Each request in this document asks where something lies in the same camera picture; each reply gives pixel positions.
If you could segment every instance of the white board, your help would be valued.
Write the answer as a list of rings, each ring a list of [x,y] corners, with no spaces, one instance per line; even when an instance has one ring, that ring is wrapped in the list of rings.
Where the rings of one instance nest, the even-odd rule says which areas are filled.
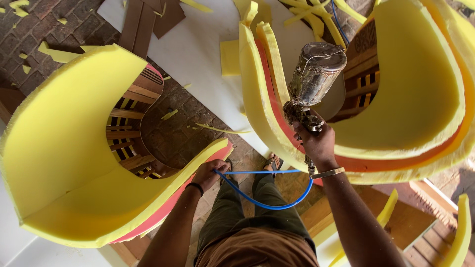
[[[284,27],[294,15],[278,0],[265,0],[271,7],[272,29],[279,45],[286,81],[290,81],[300,50],[314,41],[312,30],[297,21]],[[152,34],[148,56],[234,131],[252,130],[241,114],[241,76],[221,76],[219,43],[239,37],[239,12],[232,0],[198,0],[214,10],[204,13],[181,3],[186,18],[157,39]],[[105,0],[97,11],[118,31],[122,31],[125,9],[122,0]],[[264,157],[267,146],[254,132],[240,136]]]

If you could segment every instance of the blue air hose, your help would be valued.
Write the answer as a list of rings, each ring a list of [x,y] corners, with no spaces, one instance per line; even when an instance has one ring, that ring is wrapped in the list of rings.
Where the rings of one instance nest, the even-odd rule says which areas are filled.
[[[268,210],[285,210],[285,209],[288,209],[290,207],[293,207],[295,205],[297,205],[299,202],[301,202],[307,195],[308,195],[308,192],[310,192],[310,189],[312,188],[312,179],[310,179],[308,181],[308,186],[307,186],[307,189],[305,190],[305,192],[303,193],[303,195],[298,198],[296,201],[292,202],[292,203],[289,203],[287,205],[284,205],[284,206],[269,206],[269,205],[266,205],[266,204],[263,204],[261,202],[258,202],[252,198],[250,198],[249,196],[247,196],[245,193],[243,193],[241,190],[239,190],[239,188],[234,185],[228,178],[226,178],[226,176],[224,174],[242,174],[242,173],[290,173],[290,172],[299,172],[299,170],[287,170],[287,171],[244,171],[244,172],[225,172],[224,174],[220,173],[218,170],[216,169],[213,169],[215,173],[219,174],[221,176],[221,178],[223,178],[236,192],[238,192],[241,196],[243,196],[245,199],[249,200],[251,203],[255,204],[255,205],[258,205],[259,207],[262,207],[264,209],[268,209]]]

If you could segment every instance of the man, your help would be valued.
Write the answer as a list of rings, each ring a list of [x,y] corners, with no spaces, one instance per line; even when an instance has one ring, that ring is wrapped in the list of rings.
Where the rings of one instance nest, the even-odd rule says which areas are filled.
[[[307,155],[320,173],[338,169],[335,133],[327,124],[318,136],[299,122],[293,123],[295,138],[301,136]],[[281,163],[271,155],[266,170]],[[202,192],[211,188],[230,164],[214,160],[202,164],[181,194],[148,247],[139,267],[183,267],[190,244],[191,225]],[[351,266],[405,266],[383,228],[342,173],[322,178],[323,190],[333,212],[340,241]],[[199,234],[198,267],[214,266],[318,266],[315,247],[295,208],[267,210],[256,206],[255,216],[245,218],[240,196],[224,181],[211,213]],[[271,174],[256,175],[252,193],[255,200],[271,206],[285,205]]]

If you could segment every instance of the curved foam seat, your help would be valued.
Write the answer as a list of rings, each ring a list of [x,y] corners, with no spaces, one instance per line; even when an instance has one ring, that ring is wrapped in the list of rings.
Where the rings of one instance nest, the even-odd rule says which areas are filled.
[[[462,75],[420,2],[387,1],[374,13],[378,93],[360,114],[331,124],[335,153],[374,160],[418,156],[449,139],[462,122]]]
[[[22,228],[67,246],[101,247],[140,228],[201,163],[230,153],[227,139],[216,140],[156,180],[117,162],[105,126],[146,65],[117,45],[99,47],[62,66],[17,108],[0,154]]]

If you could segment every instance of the sandal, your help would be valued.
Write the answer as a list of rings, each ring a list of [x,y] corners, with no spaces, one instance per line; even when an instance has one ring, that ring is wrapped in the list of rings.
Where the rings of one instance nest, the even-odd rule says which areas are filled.
[[[279,168],[277,168],[276,163],[275,163],[275,161],[274,161],[274,157],[272,157],[272,158],[268,159],[268,160],[266,161],[266,163],[264,163],[264,166],[271,165],[272,170],[278,171],[278,170],[280,170],[280,168],[282,167],[282,164],[284,163],[284,160],[281,159],[281,158],[279,158],[279,163],[280,163],[280,164],[279,164]]]

